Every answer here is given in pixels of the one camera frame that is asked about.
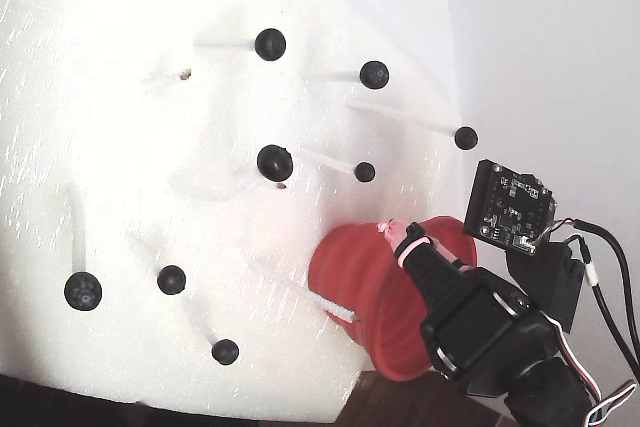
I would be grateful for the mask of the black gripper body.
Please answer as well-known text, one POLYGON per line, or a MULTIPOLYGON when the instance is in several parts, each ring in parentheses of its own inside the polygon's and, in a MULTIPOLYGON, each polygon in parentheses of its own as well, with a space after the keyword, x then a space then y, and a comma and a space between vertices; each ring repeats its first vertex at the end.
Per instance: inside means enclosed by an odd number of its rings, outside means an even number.
POLYGON ((555 327, 515 285, 486 269, 453 271, 420 289, 433 367, 478 397, 500 397, 559 351, 555 327))

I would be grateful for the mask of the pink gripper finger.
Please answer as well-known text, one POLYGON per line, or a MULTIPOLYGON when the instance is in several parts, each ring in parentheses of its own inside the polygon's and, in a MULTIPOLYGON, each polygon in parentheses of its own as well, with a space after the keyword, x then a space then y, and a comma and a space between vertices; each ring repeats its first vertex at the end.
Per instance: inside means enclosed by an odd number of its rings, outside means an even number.
POLYGON ((449 251, 442 243, 435 241, 434 245, 439 254, 441 254, 456 270, 468 270, 469 264, 457 257, 451 251, 449 251))
POLYGON ((418 222, 391 219, 378 224, 378 232, 383 235, 392 250, 398 267, 411 279, 425 302, 439 302, 449 292, 456 289, 462 274, 468 270, 456 270, 434 245, 439 241, 429 235, 418 222))

